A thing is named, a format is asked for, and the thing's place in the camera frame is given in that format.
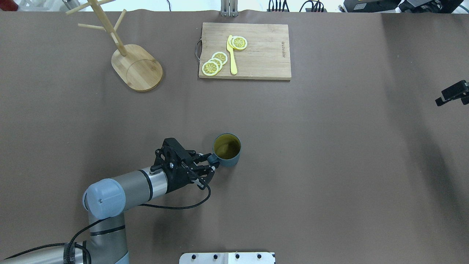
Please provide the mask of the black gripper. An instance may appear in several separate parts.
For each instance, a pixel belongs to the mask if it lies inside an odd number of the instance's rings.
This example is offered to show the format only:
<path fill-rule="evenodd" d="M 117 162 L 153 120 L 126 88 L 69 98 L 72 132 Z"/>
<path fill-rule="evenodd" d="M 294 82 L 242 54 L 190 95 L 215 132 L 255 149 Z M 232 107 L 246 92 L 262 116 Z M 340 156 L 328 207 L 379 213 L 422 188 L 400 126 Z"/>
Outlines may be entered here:
<path fill-rule="evenodd" d="M 162 169 L 166 175 L 166 193 L 180 189 L 196 180 L 200 190 L 206 189 L 218 166 L 197 166 L 199 163 L 213 164 L 212 153 L 201 154 L 187 150 L 174 138 L 163 140 L 155 151 L 154 171 Z"/>

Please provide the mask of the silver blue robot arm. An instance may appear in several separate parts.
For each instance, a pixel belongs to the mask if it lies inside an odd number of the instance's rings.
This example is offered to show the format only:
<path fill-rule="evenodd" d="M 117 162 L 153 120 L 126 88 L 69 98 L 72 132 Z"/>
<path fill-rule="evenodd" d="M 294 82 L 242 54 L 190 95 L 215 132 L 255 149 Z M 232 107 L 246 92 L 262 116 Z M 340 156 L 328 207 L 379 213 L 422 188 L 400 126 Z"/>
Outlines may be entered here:
<path fill-rule="evenodd" d="M 209 190 L 220 163 L 215 154 L 187 150 L 173 137 L 164 139 L 151 167 L 91 184 L 82 203 L 89 225 L 69 242 L 53 243 L 14 254 L 2 264 L 128 264 L 124 212 L 137 206 L 154 208 L 152 199 L 196 184 Z"/>

